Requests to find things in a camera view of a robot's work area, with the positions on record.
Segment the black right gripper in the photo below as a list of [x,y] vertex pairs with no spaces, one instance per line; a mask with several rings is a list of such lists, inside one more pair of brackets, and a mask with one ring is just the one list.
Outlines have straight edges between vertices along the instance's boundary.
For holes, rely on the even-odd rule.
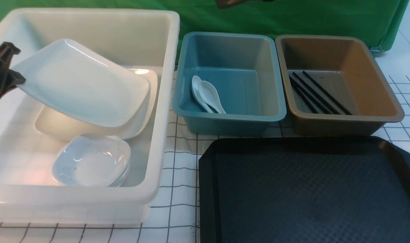
[[275,2],[275,0],[215,0],[215,3],[219,9],[228,9],[237,5],[250,3],[250,2]]

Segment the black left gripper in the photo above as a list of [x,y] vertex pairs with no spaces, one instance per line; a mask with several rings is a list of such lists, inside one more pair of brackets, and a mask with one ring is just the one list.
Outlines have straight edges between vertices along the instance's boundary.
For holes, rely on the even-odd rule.
[[[14,55],[20,54],[21,49],[13,43],[3,42],[0,45],[0,66],[9,66]],[[8,70],[6,73],[0,68],[0,99],[17,87],[24,84],[26,79],[19,72]]]

